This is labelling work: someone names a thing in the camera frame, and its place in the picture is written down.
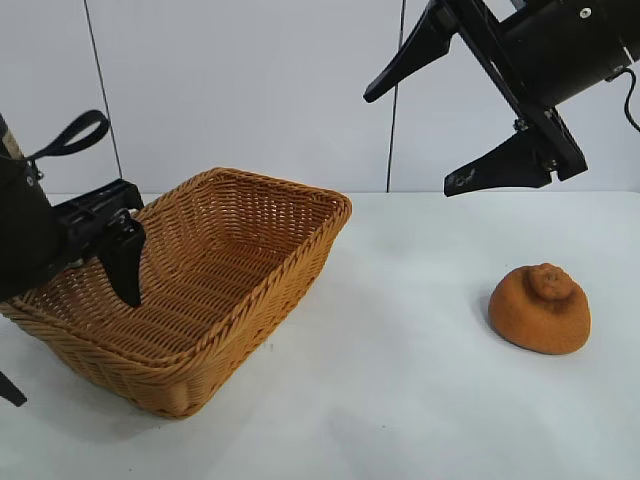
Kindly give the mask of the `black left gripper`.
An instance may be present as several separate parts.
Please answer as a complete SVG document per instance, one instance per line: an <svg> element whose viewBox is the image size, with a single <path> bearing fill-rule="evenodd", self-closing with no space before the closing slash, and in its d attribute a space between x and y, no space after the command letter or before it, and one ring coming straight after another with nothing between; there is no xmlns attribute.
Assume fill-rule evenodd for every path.
<svg viewBox="0 0 640 480"><path fill-rule="evenodd" d="M131 212L142 207L137 186L121 179L53 206L29 162L3 158L1 300L98 258L116 295L130 307L140 306L146 234ZM27 401L3 372L0 396L16 407Z"/></svg>

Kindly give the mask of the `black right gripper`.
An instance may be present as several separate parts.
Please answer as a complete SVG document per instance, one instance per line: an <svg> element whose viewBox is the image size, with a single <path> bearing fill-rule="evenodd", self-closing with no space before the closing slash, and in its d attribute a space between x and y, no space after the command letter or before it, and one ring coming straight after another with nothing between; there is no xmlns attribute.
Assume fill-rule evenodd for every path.
<svg viewBox="0 0 640 480"><path fill-rule="evenodd" d="M517 115L515 134L444 179L447 197L495 188L541 188L586 171L558 105L639 59L636 1L527 1L503 21L482 1L429 1L385 69L372 103L447 55L459 34Z"/></svg>

